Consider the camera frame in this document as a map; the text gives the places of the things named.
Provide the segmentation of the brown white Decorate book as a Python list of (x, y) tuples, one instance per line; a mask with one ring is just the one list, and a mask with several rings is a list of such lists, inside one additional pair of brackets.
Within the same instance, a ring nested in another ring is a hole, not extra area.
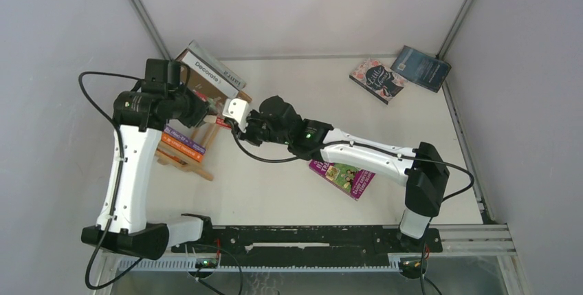
[(177, 60), (185, 63), (194, 71), (188, 87), (207, 98), (224, 102), (229, 98), (236, 98), (239, 90), (221, 77), (217, 70), (211, 67), (190, 50), (184, 50)]

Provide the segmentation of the grey ianra book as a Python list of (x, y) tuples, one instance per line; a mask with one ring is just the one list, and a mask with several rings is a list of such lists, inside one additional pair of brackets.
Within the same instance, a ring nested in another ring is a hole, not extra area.
[(210, 66), (214, 72), (218, 73), (222, 78), (227, 80), (233, 87), (236, 87), (239, 91), (244, 89), (247, 83), (234, 71), (225, 66), (221, 61), (216, 59), (210, 52), (200, 46), (196, 40), (192, 40), (188, 49), (206, 65)]

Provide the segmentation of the red Treehouse book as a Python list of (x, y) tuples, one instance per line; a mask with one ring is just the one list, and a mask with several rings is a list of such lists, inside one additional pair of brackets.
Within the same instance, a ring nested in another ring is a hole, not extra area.
[(230, 130), (231, 126), (225, 122), (224, 117), (221, 115), (222, 108), (221, 104), (215, 102), (212, 98), (205, 96), (202, 93), (194, 91), (195, 95), (202, 99), (209, 107), (209, 111), (203, 118), (202, 124), (216, 124), (220, 127)]

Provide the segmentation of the orange Treehouse book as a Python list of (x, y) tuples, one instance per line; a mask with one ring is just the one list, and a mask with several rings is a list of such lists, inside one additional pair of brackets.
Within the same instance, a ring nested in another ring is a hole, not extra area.
[(172, 153), (180, 152), (182, 155), (187, 156), (188, 158), (196, 162), (202, 162), (204, 159), (203, 153), (200, 153), (190, 148), (186, 144), (180, 142), (178, 139), (175, 139), (174, 137), (167, 133), (162, 134), (159, 145), (168, 152)]

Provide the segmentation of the wooden book rack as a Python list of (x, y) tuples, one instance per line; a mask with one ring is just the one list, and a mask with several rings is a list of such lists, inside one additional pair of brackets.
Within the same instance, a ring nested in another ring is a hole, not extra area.
[(224, 102), (213, 100), (201, 93), (195, 95), (210, 105), (210, 115), (206, 116), (201, 126), (192, 130), (190, 135), (167, 125), (156, 148), (155, 157), (158, 164), (172, 165), (183, 172), (195, 173), (212, 181), (214, 175), (205, 168), (203, 160), (219, 131), (229, 130), (230, 126), (221, 115)]

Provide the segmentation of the purple Treehouse book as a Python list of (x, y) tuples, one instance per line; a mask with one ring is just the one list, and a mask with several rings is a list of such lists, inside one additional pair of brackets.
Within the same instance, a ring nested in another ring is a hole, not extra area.
[(371, 171), (354, 166), (315, 160), (310, 161), (309, 169), (356, 201), (376, 176)]

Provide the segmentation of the purple white cartoon book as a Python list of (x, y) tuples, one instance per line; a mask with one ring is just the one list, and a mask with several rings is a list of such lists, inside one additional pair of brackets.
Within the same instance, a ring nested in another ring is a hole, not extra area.
[(164, 127), (164, 133), (168, 134), (178, 142), (186, 145), (188, 148), (204, 155), (206, 153), (206, 149), (201, 145), (197, 144), (194, 140), (190, 139), (183, 133), (180, 133), (178, 130), (166, 125)]

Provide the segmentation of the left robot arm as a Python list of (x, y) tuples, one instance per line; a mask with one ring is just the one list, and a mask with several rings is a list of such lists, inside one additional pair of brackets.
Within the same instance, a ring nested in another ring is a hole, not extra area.
[(150, 223), (146, 218), (146, 199), (151, 167), (164, 128), (170, 120), (187, 127), (198, 127), (210, 113), (209, 104), (181, 80), (190, 74), (181, 61), (150, 58), (143, 78), (121, 92), (109, 116), (91, 98), (84, 84), (88, 71), (78, 76), (80, 90), (88, 102), (113, 127), (114, 148), (107, 193), (96, 222), (82, 229), (81, 241), (93, 246), (85, 271), (85, 285), (99, 290), (117, 281), (91, 282), (91, 270), (99, 251), (109, 251), (143, 259), (158, 260), (166, 249), (189, 242), (200, 252), (215, 242), (214, 232), (205, 227), (205, 217), (182, 214), (167, 222)]

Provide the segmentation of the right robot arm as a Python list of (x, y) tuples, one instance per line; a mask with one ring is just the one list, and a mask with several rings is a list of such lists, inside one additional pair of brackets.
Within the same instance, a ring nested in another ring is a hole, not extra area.
[(397, 241), (407, 251), (424, 243), (426, 230), (439, 215), (442, 203), (468, 191), (475, 183), (469, 170), (443, 161), (430, 143), (420, 142), (410, 148), (359, 138), (331, 124), (303, 118), (280, 96), (264, 100), (258, 110), (245, 100), (229, 99), (221, 115), (230, 125), (236, 145), (281, 144), (291, 153), (291, 157), (267, 159), (242, 150), (256, 161), (346, 164), (384, 175), (403, 186), (405, 208)]

